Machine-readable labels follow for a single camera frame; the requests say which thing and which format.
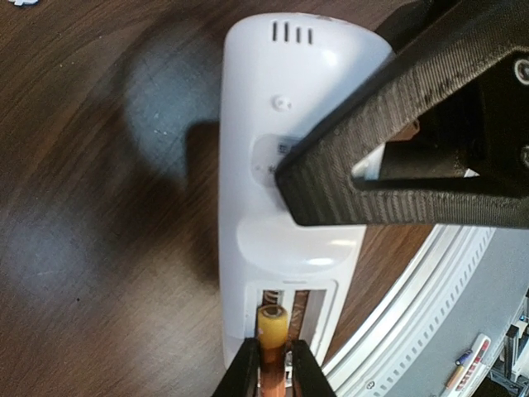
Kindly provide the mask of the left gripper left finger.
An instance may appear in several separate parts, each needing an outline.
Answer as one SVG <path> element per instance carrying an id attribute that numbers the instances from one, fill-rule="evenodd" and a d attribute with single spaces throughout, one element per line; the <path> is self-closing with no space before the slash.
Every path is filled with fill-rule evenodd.
<path id="1" fill-rule="evenodd" d="M 246 338 L 226 370 L 212 397 L 254 397 L 258 392 L 260 344 Z"/>

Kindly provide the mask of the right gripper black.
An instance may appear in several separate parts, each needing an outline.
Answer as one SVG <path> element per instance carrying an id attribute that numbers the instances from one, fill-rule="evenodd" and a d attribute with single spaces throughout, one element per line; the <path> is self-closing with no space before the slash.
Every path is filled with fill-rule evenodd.
<path id="1" fill-rule="evenodd" d="M 305 222 L 528 224 L 528 4 L 412 1 L 396 55 L 309 134 L 283 191 Z"/>

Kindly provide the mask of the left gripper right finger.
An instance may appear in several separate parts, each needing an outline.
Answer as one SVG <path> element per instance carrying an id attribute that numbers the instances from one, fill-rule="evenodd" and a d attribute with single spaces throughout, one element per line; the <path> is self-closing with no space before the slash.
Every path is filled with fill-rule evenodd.
<path id="1" fill-rule="evenodd" d="M 288 349 L 292 353 L 292 396 L 336 397 L 309 345 L 304 340 L 294 340 Z"/>

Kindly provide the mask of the orange AA battery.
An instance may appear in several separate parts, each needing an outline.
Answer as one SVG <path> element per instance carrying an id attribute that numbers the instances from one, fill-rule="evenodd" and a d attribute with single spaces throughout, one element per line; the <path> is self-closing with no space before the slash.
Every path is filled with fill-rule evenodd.
<path id="1" fill-rule="evenodd" d="M 288 314 L 282 306 L 270 304 L 258 309 L 257 338 L 260 345 L 260 395 L 285 396 Z"/>

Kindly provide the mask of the white remote control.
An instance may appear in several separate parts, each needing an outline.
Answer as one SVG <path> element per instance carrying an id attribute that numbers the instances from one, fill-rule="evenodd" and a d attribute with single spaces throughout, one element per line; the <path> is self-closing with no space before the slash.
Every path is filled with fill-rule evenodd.
<path id="1" fill-rule="evenodd" d="M 305 222 L 283 191 L 310 132 L 394 51 L 380 34 L 307 13 L 245 17 L 222 59 L 218 260 L 222 345 L 231 362 L 277 303 L 322 361 L 350 288 L 365 227 Z"/>

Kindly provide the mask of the white battery cover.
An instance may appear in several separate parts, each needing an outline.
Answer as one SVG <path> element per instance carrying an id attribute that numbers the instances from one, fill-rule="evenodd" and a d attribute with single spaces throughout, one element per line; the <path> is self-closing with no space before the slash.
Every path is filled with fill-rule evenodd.
<path id="1" fill-rule="evenodd" d="M 16 7 L 34 6 L 39 0 L 9 0 Z"/>

